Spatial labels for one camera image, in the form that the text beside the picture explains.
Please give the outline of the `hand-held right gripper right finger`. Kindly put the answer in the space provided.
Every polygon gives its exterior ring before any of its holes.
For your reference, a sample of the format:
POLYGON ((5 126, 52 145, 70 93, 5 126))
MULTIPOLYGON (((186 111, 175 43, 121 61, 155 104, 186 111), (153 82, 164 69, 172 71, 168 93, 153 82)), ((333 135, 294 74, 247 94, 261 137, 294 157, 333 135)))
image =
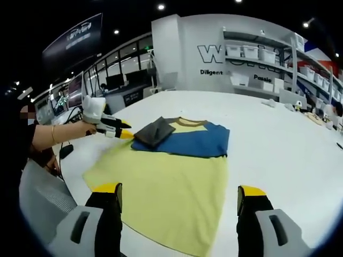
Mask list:
POLYGON ((301 228, 281 209, 273 208, 259 188, 240 185, 237 191, 239 256, 309 256, 312 249, 301 228))

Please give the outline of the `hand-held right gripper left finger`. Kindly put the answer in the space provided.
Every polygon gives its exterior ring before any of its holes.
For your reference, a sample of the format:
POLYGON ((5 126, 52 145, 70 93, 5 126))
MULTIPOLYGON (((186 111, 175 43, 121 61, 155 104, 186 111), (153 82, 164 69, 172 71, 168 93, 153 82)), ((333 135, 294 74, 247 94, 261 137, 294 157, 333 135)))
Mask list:
POLYGON ((57 226, 49 244, 52 256, 122 256, 122 183, 95 187, 57 226))

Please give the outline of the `person's left hand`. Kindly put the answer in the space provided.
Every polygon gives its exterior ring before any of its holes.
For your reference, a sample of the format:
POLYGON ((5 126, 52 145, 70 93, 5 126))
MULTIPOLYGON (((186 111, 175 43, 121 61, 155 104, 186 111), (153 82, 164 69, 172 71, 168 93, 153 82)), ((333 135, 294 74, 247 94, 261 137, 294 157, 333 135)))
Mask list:
POLYGON ((75 123, 75 126, 76 126, 77 138, 96 134, 96 126, 94 124, 89 124, 84 121, 79 121, 75 123))

